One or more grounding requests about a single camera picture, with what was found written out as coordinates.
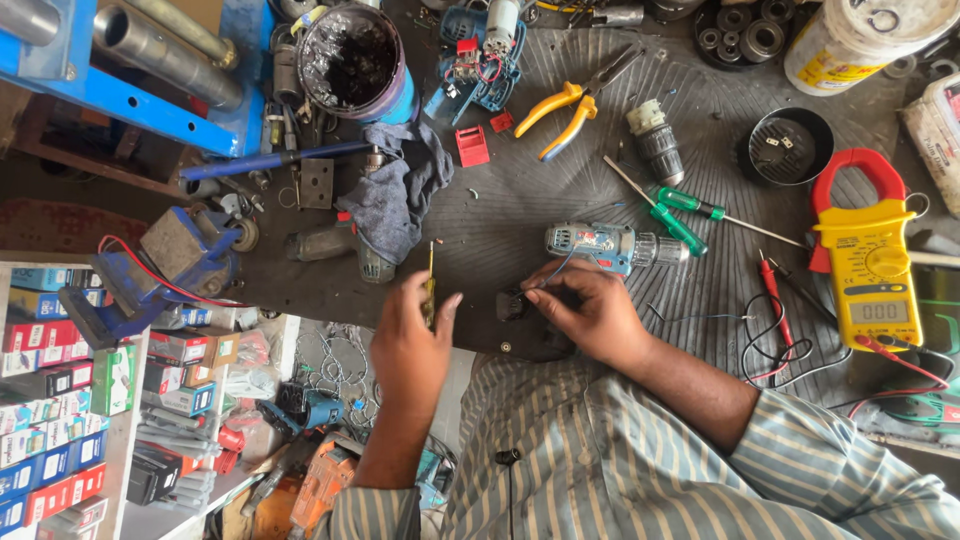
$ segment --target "hand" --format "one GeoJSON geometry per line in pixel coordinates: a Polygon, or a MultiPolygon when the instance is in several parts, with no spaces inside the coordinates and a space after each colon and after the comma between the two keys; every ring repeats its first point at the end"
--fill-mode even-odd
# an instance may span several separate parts
{"type": "Polygon", "coordinates": [[[613,369],[623,372],[627,366],[642,362],[655,338],[640,323],[630,293],[618,276],[572,258],[550,278],[545,289],[535,288],[562,263],[561,258],[554,259],[520,284],[530,302],[581,350],[613,369]],[[549,292],[556,292],[562,285],[576,291],[584,301],[578,311],[549,292]]]}
{"type": "Polygon", "coordinates": [[[383,394],[382,406],[433,417],[450,365],[453,318],[464,295],[454,294],[437,310],[435,334],[420,311],[427,299],[423,284],[428,277],[421,270],[390,293],[370,358],[383,394]]]}

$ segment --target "digital display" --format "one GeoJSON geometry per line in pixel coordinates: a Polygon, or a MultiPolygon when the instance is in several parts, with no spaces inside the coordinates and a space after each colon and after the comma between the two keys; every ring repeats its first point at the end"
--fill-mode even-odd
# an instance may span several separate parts
{"type": "Polygon", "coordinates": [[[910,322],[906,301],[850,304],[850,318],[858,325],[910,322]]]}

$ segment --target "gray cloth rag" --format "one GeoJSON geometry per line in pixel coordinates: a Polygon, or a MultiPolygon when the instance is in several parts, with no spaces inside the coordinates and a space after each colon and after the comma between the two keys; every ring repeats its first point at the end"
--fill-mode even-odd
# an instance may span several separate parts
{"type": "Polygon", "coordinates": [[[360,178],[357,187],[337,199],[336,207],[353,215],[357,234],[373,250],[392,264],[400,264],[420,242],[423,217],[430,210],[433,193],[450,184],[453,159],[444,150],[437,134],[422,122],[390,125],[375,123],[364,128],[364,138],[380,147],[380,152],[395,158],[369,177],[360,178]],[[400,144],[415,141],[427,152],[423,163],[411,169],[400,144]]]}

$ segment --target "shirt sleeve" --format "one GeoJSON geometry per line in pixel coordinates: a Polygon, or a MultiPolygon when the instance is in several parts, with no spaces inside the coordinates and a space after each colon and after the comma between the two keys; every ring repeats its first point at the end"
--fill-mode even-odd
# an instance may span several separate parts
{"type": "Polygon", "coordinates": [[[764,390],[731,466],[767,499],[863,538],[960,538],[960,503],[846,418],[764,390]]]}
{"type": "Polygon", "coordinates": [[[320,517],[311,540],[420,538],[420,490],[349,487],[320,517]]]}

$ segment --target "yellow clamp meter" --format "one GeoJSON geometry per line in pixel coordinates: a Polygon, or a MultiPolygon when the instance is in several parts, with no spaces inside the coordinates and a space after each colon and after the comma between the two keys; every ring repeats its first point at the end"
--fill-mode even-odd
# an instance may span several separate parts
{"type": "MultiPolygon", "coordinates": [[[[833,155],[810,193],[820,233],[809,269],[830,272],[840,336],[848,346],[869,351],[857,335],[890,335],[924,343],[917,297],[910,275],[903,229],[917,213],[906,210],[906,188],[879,153],[851,148],[833,155]],[[879,201],[864,209],[838,209],[830,203],[833,177],[844,167],[863,171],[879,201]]],[[[901,351],[895,347],[891,351],[901,351]]]]}

